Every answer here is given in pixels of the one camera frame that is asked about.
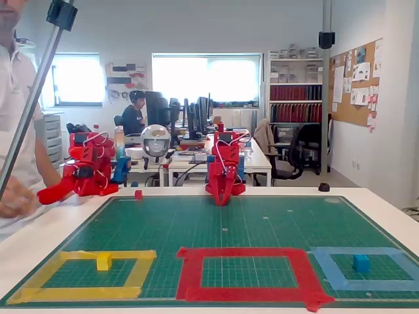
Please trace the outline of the person's right hand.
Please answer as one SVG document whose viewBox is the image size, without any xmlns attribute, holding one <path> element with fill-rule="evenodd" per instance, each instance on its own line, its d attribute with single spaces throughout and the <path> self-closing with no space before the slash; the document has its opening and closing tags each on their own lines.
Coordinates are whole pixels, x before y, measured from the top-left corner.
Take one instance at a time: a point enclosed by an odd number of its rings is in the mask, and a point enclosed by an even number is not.
<svg viewBox="0 0 419 314">
<path fill-rule="evenodd" d="M 1 218 L 25 217 L 37 208 L 35 194 L 11 176 L 1 197 Z"/>
</svg>

